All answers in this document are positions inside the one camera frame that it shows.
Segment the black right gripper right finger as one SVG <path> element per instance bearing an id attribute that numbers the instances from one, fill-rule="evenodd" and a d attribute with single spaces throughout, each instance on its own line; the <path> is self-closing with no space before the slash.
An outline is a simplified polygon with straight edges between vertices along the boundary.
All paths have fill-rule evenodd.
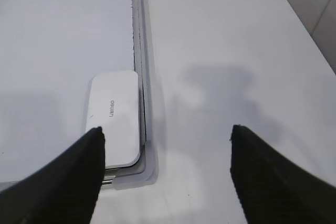
<path id="1" fill-rule="evenodd" d="M 335 223 L 335 187 L 243 125 L 230 137 L 230 175 L 248 223 Z"/>

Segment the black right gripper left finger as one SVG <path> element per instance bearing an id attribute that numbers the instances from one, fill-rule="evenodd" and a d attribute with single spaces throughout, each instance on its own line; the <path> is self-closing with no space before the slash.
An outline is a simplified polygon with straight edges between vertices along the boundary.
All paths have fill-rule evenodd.
<path id="1" fill-rule="evenodd" d="M 1 223 L 90 223 L 105 174 L 101 127 L 1 192 Z"/>

